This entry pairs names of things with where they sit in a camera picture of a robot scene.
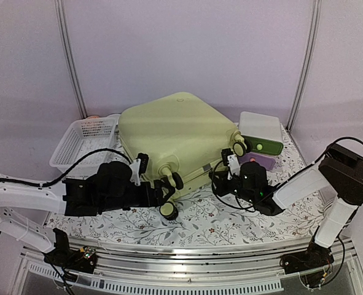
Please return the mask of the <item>light green hard-shell suitcase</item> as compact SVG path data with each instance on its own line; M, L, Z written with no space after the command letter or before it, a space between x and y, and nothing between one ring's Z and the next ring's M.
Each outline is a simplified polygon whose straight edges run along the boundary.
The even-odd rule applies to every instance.
M164 180L171 196L160 214L174 220L174 200L210 183L209 172L222 159L222 150L245 155L249 148L237 126L199 97L178 92L133 106L118 120L119 139L126 154L147 154L143 178Z

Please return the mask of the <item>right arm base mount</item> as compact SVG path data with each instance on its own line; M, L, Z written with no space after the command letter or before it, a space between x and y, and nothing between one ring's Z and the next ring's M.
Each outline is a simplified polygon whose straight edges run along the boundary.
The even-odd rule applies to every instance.
M309 289L320 288L330 272L334 257L330 248L309 242L307 249L280 257L279 265L285 274L299 273L302 284Z

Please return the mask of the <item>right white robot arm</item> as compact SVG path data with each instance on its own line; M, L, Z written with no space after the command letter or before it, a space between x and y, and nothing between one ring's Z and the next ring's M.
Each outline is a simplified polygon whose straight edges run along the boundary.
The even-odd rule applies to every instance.
M363 205L363 156L344 147L343 141L363 146L358 138L340 137L316 160L274 186L269 185L263 166L256 162L240 164L235 155L224 152L220 161L223 170L214 167L209 172L212 192L218 200L226 195L245 200L249 206L238 209L265 216L279 215L315 192L330 192L331 205L302 255L304 265L315 268Z

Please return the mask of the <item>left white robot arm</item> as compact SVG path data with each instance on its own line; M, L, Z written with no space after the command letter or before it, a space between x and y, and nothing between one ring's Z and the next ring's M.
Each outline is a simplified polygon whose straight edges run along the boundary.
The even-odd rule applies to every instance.
M148 163L148 155L140 153L130 163L102 163L87 179L67 178L62 174L45 183L0 175L0 209L25 208L81 217L165 205L184 183L169 169L161 172L161 177L152 183L141 181ZM74 250L69 248L68 236L62 230L46 231L26 217L0 210L0 232L52 255L63 267L72 266L76 261Z

